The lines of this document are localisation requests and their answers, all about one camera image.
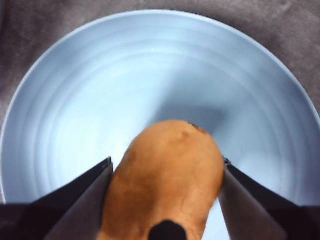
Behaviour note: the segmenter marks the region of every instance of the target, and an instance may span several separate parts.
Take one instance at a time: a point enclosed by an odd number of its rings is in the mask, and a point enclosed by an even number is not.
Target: bowl rim
[[[1,129],[1,136],[0,136],[0,203],[3,202],[4,204],[6,203],[6,194],[4,191],[4,186],[3,186],[3,168],[2,168],[2,155],[3,155],[3,141],[5,138],[5,134],[7,131],[7,124],[9,121],[9,115],[11,114],[13,105],[16,102],[17,96],[20,93],[23,85],[29,78],[30,74],[34,71],[34,69],[42,62],[43,59],[45,59],[52,51],[54,51],[59,45],[61,45],[63,42],[67,41],[70,39],[72,36],[78,34],[79,32],[88,29],[94,25],[97,25],[99,23],[105,22],[105,21],[110,21],[114,19],[119,19],[119,18],[125,18],[125,17],[130,17],[130,16],[139,16],[139,15],[171,15],[171,16],[179,16],[179,17],[187,17],[199,21],[203,21],[205,23],[213,24],[219,28],[223,28],[241,38],[244,40],[250,42],[253,46],[261,50],[264,54],[266,54],[272,61],[274,61],[287,75],[288,77],[292,80],[293,84],[295,84],[299,91],[302,93],[304,99],[306,100],[308,106],[310,107],[313,117],[316,120],[318,130],[320,131],[320,117],[317,112],[316,107],[314,106],[313,102],[311,101],[309,95],[307,94],[306,90],[303,88],[301,83],[297,80],[297,78],[293,75],[293,73],[282,63],[272,52],[270,52],[268,49],[266,49],[263,45],[261,45],[259,42],[251,38],[250,36],[246,35],[245,33],[241,32],[240,30],[235,29],[232,26],[229,26],[225,23],[222,23],[220,21],[217,21],[215,19],[202,16],[200,14],[196,13],[191,13],[191,12],[186,12],[186,11],[179,11],[179,10],[169,10],[169,9],[142,9],[142,10],[132,10],[132,11],[124,11],[120,13],[115,13],[111,14],[102,18],[98,18],[94,21],[88,22],[75,30],[71,31],[61,39],[59,39],[56,43],[54,43],[51,47],[49,47],[35,62],[34,64],[30,67],[30,69],[27,71],[27,73],[24,75],[22,78],[21,82],[19,83],[17,89],[15,90],[12,99],[10,101],[10,104],[7,108],[4,121],[3,121],[3,126]]]

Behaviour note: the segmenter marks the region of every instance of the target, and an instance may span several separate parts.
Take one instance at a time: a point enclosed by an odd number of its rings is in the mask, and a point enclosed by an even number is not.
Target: gray carpet
[[[1,123],[21,79],[46,49],[85,23],[137,9],[196,13],[244,32],[293,72],[320,111],[320,0],[4,1],[0,30]]]

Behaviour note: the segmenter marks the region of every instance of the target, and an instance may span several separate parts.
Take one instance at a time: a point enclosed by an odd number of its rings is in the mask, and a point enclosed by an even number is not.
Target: brown spot
[[[199,130],[200,132],[202,132],[202,133],[204,133],[204,134],[207,133],[203,128],[201,128],[201,127],[199,127],[199,126],[197,126],[197,125],[195,125],[195,124],[193,124],[193,123],[191,123],[191,122],[189,122],[189,124],[191,124],[192,126],[194,126],[194,127],[195,127],[197,130]]]
[[[187,137],[189,137],[189,133],[186,132],[186,131],[183,131],[182,132],[182,138],[184,139],[184,138],[187,138]]]

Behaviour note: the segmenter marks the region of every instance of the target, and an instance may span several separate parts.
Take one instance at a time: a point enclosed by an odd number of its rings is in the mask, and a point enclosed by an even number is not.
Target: bowl
[[[139,10],[88,23],[32,66],[1,136],[6,203],[32,202],[112,156],[148,125],[182,119],[298,205],[320,204],[319,116],[293,74],[252,38],[186,12]],[[203,239],[226,239],[219,201]]]

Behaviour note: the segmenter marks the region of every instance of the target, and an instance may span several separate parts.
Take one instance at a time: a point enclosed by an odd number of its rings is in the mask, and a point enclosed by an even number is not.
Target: potato skin
[[[171,220],[200,240],[224,175],[222,154],[202,128],[182,120],[155,123],[138,135],[105,196],[99,240],[147,240]]]

